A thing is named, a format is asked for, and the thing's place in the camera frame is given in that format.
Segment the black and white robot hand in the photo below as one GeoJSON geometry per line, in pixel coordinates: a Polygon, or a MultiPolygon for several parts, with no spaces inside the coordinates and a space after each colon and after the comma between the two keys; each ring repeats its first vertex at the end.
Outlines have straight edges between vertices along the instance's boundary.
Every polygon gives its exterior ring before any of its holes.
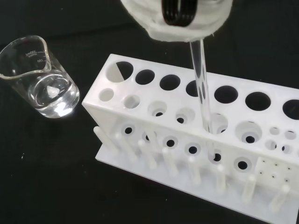
{"type": "Polygon", "coordinates": [[[127,12],[163,42],[192,42],[217,31],[227,20],[231,0],[123,0],[127,12]]]}

